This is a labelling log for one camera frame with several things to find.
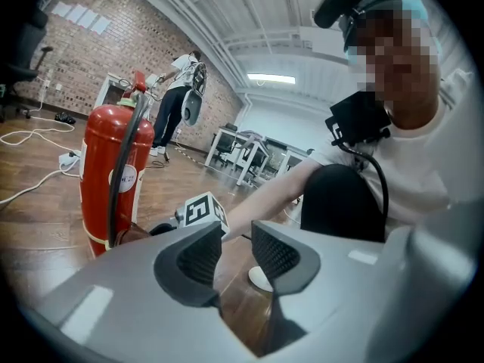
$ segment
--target fire extinguisher hose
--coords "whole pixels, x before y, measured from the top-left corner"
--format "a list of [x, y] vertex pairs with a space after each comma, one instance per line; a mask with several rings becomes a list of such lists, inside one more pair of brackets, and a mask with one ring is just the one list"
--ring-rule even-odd
[[107, 207], [107, 238], [109, 240], [109, 247], [113, 248], [116, 242], [116, 206], [118, 204], [119, 186], [121, 184], [121, 178], [123, 177], [123, 170], [126, 162], [128, 161], [129, 151], [133, 141], [135, 140], [138, 126], [143, 119], [143, 114], [148, 108], [148, 101], [142, 93], [138, 93], [135, 98], [136, 107], [133, 111], [131, 119], [128, 123], [128, 128], [121, 141], [119, 147], [119, 156], [114, 166], [113, 176], [111, 179], [111, 185], [109, 189], [109, 203]]

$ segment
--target black pants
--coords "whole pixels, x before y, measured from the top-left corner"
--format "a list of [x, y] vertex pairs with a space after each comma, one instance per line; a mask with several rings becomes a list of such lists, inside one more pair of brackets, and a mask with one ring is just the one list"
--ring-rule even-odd
[[154, 123], [153, 147], [165, 147], [172, 139], [176, 127], [182, 121], [182, 105], [188, 90], [190, 88], [187, 86], [172, 88], [163, 96]]
[[359, 240], [385, 241], [383, 216], [365, 180], [348, 166], [333, 164], [306, 183], [301, 229]]

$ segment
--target white t-shirt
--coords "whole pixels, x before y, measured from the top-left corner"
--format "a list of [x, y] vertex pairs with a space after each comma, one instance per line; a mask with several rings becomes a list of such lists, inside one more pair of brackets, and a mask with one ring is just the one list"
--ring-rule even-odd
[[[424, 145], [448, 113], [448, 108], [439, 98], [439, 108], [433, 119], [419, 129], [402, 130], [393, 124], [389, 126], [391, 136], [380, 140], [373, 151], [373, 157], [380, 164], [388, 184], [389, 206], [386, 232], [401, 225], [413, 225], [427, 213], [445, 208], [448, 203], [447, 190], [437, 172], [432, 168]], [[333, 136], [329, 133], [319, 149], [309, 156], [321, 165], [344, 164], [355, 167], [355, 156], [331, 145]], [[380, 210], [383, 193], [375, 168], [363, 160], [365, 168], [360, 175], [367, 182]]]
[[195, 71], [194, 68], [191, 68], [192, 64], [198, 64], [198, 60], [188, 54], [182, 55], [172, 63], [172, 66], [180, 71], [175, 75], [175, 80], [168, 86], [168, 90], [181, 86], [191, 86]]

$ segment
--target brick wall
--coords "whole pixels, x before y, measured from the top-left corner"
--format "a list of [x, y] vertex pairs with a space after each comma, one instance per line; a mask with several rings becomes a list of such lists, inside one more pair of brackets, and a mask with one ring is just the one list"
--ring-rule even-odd
[[[81, 4], [111, 20], [101, 34], [50, 14], [62, 1]], [[39, 76], [47, 78], [52, 70], [51, 84], [45, 102], [77, 113], [89, 114], [107, 73], [132, 79], [133, 70], [160, 74], [168, 70], [174, 57], [187, 54], [196, 45], [167, 17], [145, 0], [54, 0], [45, 10], [49, 13], [47, 36], [40, 47], [51, 45], [54, 51], [44, 59]], [[37, 51], [33, 65], [39, 59]], [[196, 126], [182, 129], [179, 141], [208, 150], [218, 127], [234, 122], [241, 102], [219, 71], [205, 58], [208, 83], [203, 96], [203, 109]], [[57, 92], [56, 84], [62, 89]], [[164, 83], [157, 90], [164, 93]], [[38, 99], [41, 81], [17, 84], [19, 94]], [[156, 116], [159, 104], [152, 115]]]

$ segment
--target ceiling light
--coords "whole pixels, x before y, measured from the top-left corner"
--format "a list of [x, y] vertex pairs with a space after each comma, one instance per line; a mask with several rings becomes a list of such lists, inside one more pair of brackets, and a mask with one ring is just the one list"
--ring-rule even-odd
[[271, 74], [247, 74], [249, 79], [253, 81], [271, 81], [296, 84], [296, 78], [293, 76], [274, 76]]

